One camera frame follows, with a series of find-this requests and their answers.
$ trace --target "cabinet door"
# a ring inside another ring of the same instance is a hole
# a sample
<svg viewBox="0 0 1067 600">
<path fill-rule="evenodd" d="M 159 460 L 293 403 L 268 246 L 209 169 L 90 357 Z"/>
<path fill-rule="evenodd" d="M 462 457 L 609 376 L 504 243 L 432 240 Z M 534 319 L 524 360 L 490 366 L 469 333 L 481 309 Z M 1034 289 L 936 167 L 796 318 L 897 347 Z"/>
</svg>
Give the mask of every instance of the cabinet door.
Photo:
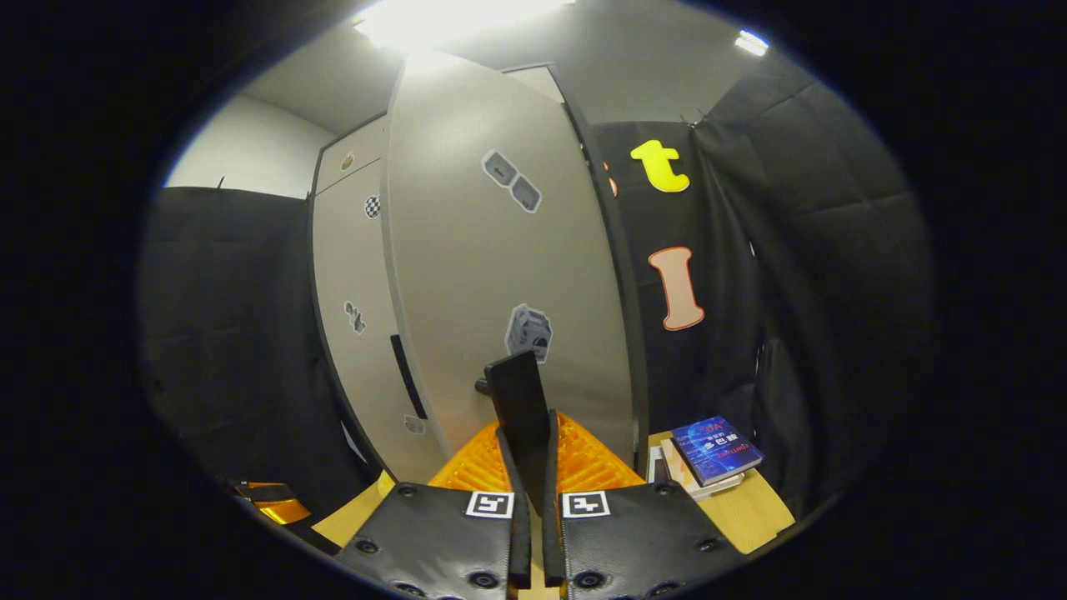
<svg viewBox="0 0 1067 600">
<path fill-rule="evenodd" d="M 408 359 L 445 452 L 495 419 L 474 383 L 509 353 L 512 311 L 526 304 L 551 323 L 540 365 L 548 406 L 631 462 L 636 424 L 619 288 L 563 108 L 512 77 L 426 52 L 409 57 L 388 113 L 386 268 Z M 483 169 L 491 151 L 540 192 L 534 209 Z"/>
<path fill-rule="evenodd" d="M 322 152 L 316 193 L 322 193 L 337 181 L 356 173 L 385 152 L 385 130 L 388 115 L 365 124 Z"/>
<path fill-rule="evenodd" d="M 381 178 L 382 161 L 376 159 L 315 198 L 315 287 L 327 351 L 367 442 L 395 477 L 426 483 L 444 465 L 445 456 L 426 421 L 417 417 L 394 354 L 391 336 L 397 327 L 382 220 L 380 214 L 371 218 L 373 206 L 367 210 Z M 349 303 L 362 326 L 353 327 Z"/>
</svg>

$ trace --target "black fabric backdrop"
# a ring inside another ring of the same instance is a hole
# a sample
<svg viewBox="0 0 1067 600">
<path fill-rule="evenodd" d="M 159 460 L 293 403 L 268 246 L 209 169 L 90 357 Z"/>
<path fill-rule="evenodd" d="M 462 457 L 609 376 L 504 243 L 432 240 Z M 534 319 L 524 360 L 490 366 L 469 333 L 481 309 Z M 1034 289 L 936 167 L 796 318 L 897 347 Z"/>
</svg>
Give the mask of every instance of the black fabric backdrop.
<svg viewBox="0 0 1067 600">
<path fill-rule="evenodd" d="M 694 140 L 811 398 L 818 493 L 841 491 L 892 444 L 929 374 L 934 270 L 914 194 L 862 119 L 780 54 Z"/>
<path fill-rule="evenodd" d="M 303 200 L 165 188 L 138 307 L 153 407 L 205 470 L 285 483 L 317 519 L 376 474 L 345 441 L 307 251 Z"/>
<path fill-rule="evenodd" d="M 855 111 L 777 54 L 696 127 L 594 132 L 637 280 L 650 431 L 726 416 L 803 516 L 890 443 L 929 370 L 934 273 L 903 173 Z M 686 190 L 656 190 L 630 157 L 653 139 L 678 149 Z M 648 257 L 674 246 L 692 251 L 705 317 L 667 331 Z"/>
</svg>

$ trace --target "ceiling light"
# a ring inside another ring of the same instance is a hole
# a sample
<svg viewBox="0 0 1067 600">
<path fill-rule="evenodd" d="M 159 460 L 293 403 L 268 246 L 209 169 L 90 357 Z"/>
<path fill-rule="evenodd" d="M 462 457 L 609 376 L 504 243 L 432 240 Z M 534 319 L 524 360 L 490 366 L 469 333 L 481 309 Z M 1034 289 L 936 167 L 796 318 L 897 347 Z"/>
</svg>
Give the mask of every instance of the ceiling light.
<svg viewBox="0 0 1067 600">
<path fill-rule="evenodd" d="M 506 27 L 567 0 L 382 0 L 356 15 L 353 28 L 378 47 L 428 48 L 477 31 Z"/>
<path fill-rule="evenodd" d="M 734 45 L 745 50 L 748 50 L 749 52 L 752 52 L 758 57 L 766 54 L 767 48 L 770 47 L 763 40 L 760 40 L 759 37 L 744 30 L 737 36 L 737 40 L 734 40 Z"/>
</svg>

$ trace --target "orange letter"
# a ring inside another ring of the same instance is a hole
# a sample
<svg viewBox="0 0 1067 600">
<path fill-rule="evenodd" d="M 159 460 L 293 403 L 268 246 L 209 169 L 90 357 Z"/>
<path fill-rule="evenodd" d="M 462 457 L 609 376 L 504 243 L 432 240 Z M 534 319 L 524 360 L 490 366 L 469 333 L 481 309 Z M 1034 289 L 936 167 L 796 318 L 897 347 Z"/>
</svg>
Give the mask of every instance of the orange letter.
<svg viewBox="0 0 1067 600">
<path fill-rule="evenodd" d="M 676 246 L 665 248 L 649 256 L 649 264 L 659 271 L 667 296 L 667 318 L 664 329 L 678 331 L 692 327 L 704 319 L 704 310 L 697 305 L 692 295 L 692 280 L 689 279 L 689 258 L 692 251 Z"/>
</svg>

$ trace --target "ceiling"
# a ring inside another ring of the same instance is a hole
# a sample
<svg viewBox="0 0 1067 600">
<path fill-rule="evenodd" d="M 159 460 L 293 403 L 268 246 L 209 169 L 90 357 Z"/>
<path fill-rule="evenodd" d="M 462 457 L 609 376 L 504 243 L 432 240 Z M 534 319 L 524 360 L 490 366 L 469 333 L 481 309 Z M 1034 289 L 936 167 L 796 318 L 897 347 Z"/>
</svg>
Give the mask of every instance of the ceiling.
<svg viewBox="0 0 1067 600">
<path fill-rule="evenodd" d="M 491 68 L 553 61 L 590 123 L 692 121 L 760 60 L 733 45 L 738 29 L 674 0 L 577 0 L 436 49 Z M 243 94 L 340 135 L 387 108 L 402 62 L 343 22 Z"/>
</svg>

